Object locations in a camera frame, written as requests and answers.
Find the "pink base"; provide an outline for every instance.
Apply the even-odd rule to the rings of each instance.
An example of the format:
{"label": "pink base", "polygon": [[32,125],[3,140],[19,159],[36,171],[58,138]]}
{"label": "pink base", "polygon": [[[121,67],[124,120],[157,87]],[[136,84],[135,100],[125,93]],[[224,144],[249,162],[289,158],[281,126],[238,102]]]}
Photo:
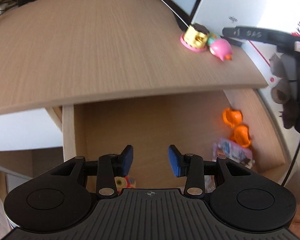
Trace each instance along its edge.
{"label": "pink base", "polygon": [[192,50],[192,51],[194,51],[194,52],[203,52],[203,51],[207,50],[207,46],[204,46],[204,47],[201,48],[201,49],[197,49],[197,48],[194,48],[194,47],[190,46],[190,45],[189,45],[188,43],[186,43],[185,40],[183,39],[183,34],[182,34],[181,37],[180,37],[180,41],[181,41],[181,43],[182,43],[186,48],[188,48],[189,50]]}

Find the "small figurine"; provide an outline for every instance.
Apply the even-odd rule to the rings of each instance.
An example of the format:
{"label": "small figurine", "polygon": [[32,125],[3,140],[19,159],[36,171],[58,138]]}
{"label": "small figurine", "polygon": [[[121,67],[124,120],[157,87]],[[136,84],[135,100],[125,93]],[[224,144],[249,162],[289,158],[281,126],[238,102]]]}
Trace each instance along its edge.
{"label": "small figurine", "polygon": [[122,177],[115,177],[115,184],[117,187],[118,194],[121,193],[121,190],[123,188],[135,188],[136,187],[136,181],[131,176],[125,176]]}
{"label": "small figurine", "polygon": [[189,26],[186,33],[180,37],[180,41],[188,49],[201,52],[207,49],[208,38],[209,30],[203,25],[195,23]]}
{"label": "small figurine", "polygon": [[225,39],[218,39],[210,45],[210,52],[222,61],[232,60],[233,54],[231,45]]}
{"label": "small figurine", "polygon": [[214,43],[218,39],[221,39],[221,37],[218,34],[210,33],[207,45],[211,46],[211,44]]}

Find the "blue finger pad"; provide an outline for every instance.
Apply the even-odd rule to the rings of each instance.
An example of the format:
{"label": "blue finger pad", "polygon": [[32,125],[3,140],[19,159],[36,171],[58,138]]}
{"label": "blue finger pad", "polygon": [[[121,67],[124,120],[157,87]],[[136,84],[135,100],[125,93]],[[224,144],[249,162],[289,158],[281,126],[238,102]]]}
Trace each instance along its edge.
{"label": "blue finger pad", "polygon": [[169,147],[168,148],[169,162],[172,172],[175,177],[180,177],[181,169],[176,153]]}
{"label": "blue finger pad", "polygon": [[126,156],[124,157],[122,164],[123,176],[127,176],[133,161],[133,148],[132,146],[128,149]]}

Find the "white monitor back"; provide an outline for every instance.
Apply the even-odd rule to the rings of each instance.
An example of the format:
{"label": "white monitor back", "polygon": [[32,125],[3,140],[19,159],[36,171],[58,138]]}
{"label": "white monitor back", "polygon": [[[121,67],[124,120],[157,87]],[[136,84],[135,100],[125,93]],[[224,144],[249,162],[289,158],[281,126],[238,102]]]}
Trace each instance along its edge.
{"label": "white monitor back", "polygon": [[267,0],[201,0],[192,23],[222,34],[224,27],[257,26]]}
{"label": "white monitor back", "polygon": [[192,23],[221,35],[224,27],[238,25],[290,33],[299,21],[300,0],[201,0]]}

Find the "crosshair marking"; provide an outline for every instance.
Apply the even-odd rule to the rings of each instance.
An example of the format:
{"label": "crosshair marking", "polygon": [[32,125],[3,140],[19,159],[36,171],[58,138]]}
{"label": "crosshair marking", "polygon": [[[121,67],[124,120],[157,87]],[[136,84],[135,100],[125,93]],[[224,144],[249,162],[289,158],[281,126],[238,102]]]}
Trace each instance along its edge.
{"label": "crosshair marking", "polygon": [[149,192],[147,192],[146,194],[147,194],[148,196],[152,197],[152,196],[154,196],[154,194],[156,194],[156,193],[154,193],[153,191],[149,191]]}

